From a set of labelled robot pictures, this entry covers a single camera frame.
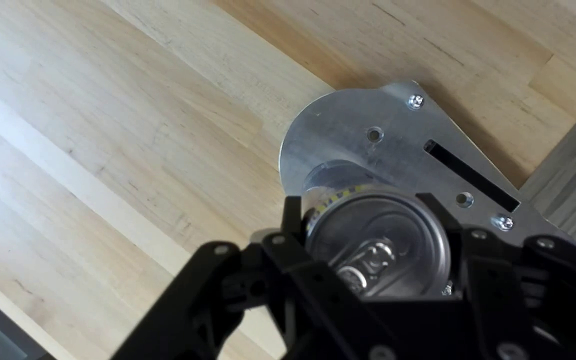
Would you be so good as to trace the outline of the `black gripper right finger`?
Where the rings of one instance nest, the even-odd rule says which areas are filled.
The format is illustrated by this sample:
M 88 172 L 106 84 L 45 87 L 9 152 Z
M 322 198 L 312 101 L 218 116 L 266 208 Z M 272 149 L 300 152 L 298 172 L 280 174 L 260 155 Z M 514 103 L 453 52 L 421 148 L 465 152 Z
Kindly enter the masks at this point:
M 431 194 L 447 232 L 459 299 L 440 299 L 447 360 L 576 360 L 576 246 L 554 233 L 507 244 L 459 224 Z

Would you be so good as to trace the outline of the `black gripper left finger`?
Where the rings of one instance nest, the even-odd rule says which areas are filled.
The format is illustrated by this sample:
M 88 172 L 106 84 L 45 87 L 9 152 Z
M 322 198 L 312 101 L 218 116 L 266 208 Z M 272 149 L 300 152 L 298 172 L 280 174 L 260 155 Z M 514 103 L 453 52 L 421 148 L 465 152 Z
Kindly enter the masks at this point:
M 248 309 L 270 311 L 283 360 L 364 360 L 350 324 L 357 299 L 304 250 L 301 198 L 283 200 L 281 224 L 243 250 L 199 246 L 112 354 L 112 360 L 216 360 Z

